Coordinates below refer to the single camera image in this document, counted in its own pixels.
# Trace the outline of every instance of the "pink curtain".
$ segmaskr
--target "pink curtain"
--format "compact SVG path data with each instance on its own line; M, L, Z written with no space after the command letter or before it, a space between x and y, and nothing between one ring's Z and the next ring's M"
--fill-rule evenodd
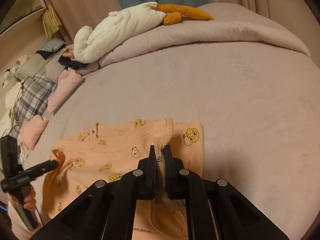
M73 40L85 25L95 28L111 11L121 10L118 0L44 0L59 16L68 36Z

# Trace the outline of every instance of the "metal screw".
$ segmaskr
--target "metal screw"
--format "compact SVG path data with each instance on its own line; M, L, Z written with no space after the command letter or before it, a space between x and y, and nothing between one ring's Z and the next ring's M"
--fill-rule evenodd
M218 185L225 187L228 184L228 182L224 179L219 179L218 180Z
M134 176L141 176L143 174L142 170L135 170L133 171Z
M189 172L188 170L186 170L186 169L182 169L182 170L179 171L179 173L180 173L181 175L186 176L186 175L189 175L190 172Z
M106 183L103 180L98 180L95 184L96 187L104 187Z

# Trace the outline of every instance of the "mattress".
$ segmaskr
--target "mattress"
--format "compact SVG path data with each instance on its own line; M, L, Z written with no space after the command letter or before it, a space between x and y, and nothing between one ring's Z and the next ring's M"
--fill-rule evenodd
M216 19L228 11L225 20L242 21L248 11L212 10ZM320 210L320 70L308 52L197 42L125 59L85 76L55 116L45 112L49 124L24 166L48 160L58 138L94 122L201 120L203 178L228 180L291 240L301 239ZM33 183L39 208L43 180Z

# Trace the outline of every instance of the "folded pink clothing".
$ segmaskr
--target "folded pink clothing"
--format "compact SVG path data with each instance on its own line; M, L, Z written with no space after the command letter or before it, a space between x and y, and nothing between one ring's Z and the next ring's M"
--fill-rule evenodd
M20 138L23 150L34 150L49 120L35 115L21 130Z
M58 86L48 98L48 112L54 114L69 98L74 89L84 80L75 70L68 68L58 78Z

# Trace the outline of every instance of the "yellow fringe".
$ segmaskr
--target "yellow fringe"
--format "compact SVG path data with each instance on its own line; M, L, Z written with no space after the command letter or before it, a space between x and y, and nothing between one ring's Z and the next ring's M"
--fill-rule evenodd
M42 23L47 38L52 37L62 26L59 17L55 14L51 5L44 14L42 14Z

